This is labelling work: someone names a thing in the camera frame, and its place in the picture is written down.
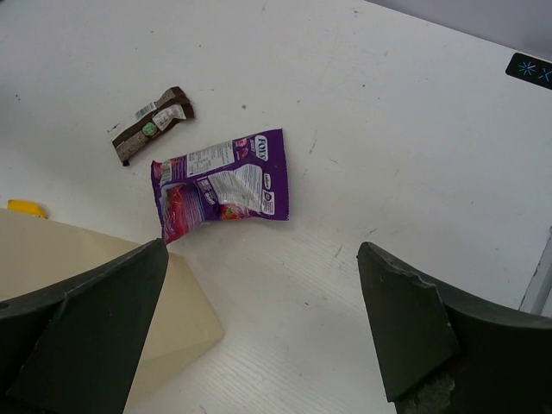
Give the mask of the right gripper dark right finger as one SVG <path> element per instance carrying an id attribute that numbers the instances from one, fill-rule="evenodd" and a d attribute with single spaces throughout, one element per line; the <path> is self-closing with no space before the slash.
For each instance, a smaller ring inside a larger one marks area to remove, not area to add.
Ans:
<path id="1" fill-rule="evenodd" d="M 549 413 L 551 320 L 421 273 L 363 242 L 357 255 L 386 398 L 398 413 Z"/>

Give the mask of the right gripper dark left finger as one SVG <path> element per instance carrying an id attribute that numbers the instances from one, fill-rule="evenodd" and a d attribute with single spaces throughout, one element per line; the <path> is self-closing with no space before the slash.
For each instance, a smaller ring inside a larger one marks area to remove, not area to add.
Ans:
<path id="1" fill-rule="evenodd" d="M 156 239 L 1 303 L 3 413 L 121 413 L 166 277 Z"/>

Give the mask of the brown chocolate bar wrapper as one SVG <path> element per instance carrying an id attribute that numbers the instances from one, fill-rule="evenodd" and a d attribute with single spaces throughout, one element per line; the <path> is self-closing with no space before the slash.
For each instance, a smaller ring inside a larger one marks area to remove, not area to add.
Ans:
<path id="1" fill-rule="evenodd" d="M 123 166 L 150 141 L 155 141 L 177 124 L 195 118 L 191 100 L 179 86 L 167 89 L 132 116 L 108 130 L 108 136 Z"/>

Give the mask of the yellow M&M's packet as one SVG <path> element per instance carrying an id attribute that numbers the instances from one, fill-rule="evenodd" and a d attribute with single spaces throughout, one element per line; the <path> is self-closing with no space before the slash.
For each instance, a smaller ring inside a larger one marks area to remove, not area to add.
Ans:
<path id="1" fill-rule="evenodd" d="M 44 219 L 49 218 L 47 210 L 41 204 L 27 200 L 11 199 L 7 203 L 7 209 L 29 216 L 36 216 Z"/>

